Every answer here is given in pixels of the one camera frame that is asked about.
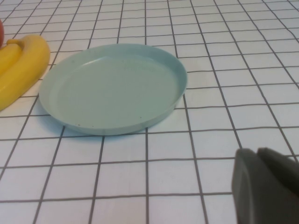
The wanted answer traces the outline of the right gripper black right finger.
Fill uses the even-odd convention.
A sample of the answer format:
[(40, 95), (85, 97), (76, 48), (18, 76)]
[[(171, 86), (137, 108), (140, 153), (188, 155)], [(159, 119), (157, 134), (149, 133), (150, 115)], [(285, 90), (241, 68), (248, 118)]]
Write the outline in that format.
[(270, 148), (259, 148), (257, 155), (274, 177), (295, 195), (299, 195), (299, 165)]

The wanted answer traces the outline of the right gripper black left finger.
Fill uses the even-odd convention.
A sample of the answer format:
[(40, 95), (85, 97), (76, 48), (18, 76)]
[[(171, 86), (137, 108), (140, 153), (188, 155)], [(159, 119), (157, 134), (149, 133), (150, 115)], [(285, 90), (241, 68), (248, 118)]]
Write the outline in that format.
[(299, 196), (284, 187), (250, 149), (238, 149), (232, 194), (239, 224), (297, 224)]

